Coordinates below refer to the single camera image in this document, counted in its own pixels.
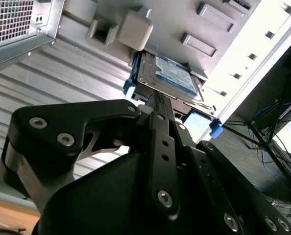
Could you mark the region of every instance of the metal rod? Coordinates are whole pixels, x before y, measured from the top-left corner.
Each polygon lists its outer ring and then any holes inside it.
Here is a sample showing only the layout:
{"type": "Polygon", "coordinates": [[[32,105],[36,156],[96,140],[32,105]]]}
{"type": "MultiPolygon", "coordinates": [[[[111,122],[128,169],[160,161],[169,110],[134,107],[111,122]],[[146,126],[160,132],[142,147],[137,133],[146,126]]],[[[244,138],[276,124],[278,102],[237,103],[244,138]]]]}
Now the metal rod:
{"type": "Polygon", "coordinates": [[[230,132],[232,132],[232,133],[234,133],[234,134],[236,134],[236,135],[238,135],[238,136],[240,136],[240,137],[242,137],[242,138],[244,138],[244,139],[256,144],[257,146],[261,146],[261,144],[259,142],[249,138],[248,136],[245,136],[245,135],[239,133],[238,131],[235,131],[234,129],[232,129],[232,128],[228,127],[228,126],[223,125],[223,128],[225,128],[226,130],[228,130],[228,131],[230,131],[230,132]]]}

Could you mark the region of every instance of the power supply unit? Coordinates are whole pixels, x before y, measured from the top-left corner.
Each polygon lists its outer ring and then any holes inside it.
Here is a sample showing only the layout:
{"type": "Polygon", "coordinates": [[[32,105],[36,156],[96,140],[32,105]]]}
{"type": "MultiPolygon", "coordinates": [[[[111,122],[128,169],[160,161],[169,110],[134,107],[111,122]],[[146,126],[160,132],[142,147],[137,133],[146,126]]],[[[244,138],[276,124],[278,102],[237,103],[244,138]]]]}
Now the power supply unit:
{"type": "Polygon", "coordinates": [[[64,0],[0,0],[0,70],[53,45],[64,0]]]}

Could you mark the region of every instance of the blue hard drive label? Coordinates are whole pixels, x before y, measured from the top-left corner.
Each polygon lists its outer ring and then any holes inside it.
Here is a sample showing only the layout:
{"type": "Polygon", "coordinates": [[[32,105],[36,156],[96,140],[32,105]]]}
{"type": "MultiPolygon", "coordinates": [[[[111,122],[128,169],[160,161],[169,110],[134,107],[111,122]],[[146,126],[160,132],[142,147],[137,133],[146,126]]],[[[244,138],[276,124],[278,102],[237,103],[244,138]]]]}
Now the blue hard drive label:
{"type": "Polygon", "coordinates": [[[157,78],[172,84],[191,95],[197,96],[197,90],[186,68],[166,57],[156,57],[156,66],[161,70],[155,72],[157,78]]]}

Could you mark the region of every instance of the metal mesh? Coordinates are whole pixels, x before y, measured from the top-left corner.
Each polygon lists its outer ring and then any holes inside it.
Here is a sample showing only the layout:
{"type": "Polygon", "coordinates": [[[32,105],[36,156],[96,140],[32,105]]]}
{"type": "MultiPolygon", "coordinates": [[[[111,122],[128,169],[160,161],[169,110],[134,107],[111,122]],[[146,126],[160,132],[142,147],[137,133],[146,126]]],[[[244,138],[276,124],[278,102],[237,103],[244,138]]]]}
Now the metal mesh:
{"type": "Polygon", "coordinates": [[[32,0],[0,0],[0,42],[29,33],[32,0]]]}

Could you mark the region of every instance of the hard drive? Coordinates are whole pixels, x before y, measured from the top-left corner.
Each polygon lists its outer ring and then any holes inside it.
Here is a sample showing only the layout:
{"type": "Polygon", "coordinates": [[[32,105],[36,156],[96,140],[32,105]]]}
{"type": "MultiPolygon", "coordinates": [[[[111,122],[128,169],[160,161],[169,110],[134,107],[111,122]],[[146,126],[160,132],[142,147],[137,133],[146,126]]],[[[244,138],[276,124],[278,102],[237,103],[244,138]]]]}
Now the hard drive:
{"type": "Polygon", "coordinates": [[[193,105],[203,101],[198,78],[189,74],[185,66],[164,56],[143,53],[137,80],[193,105]]]}

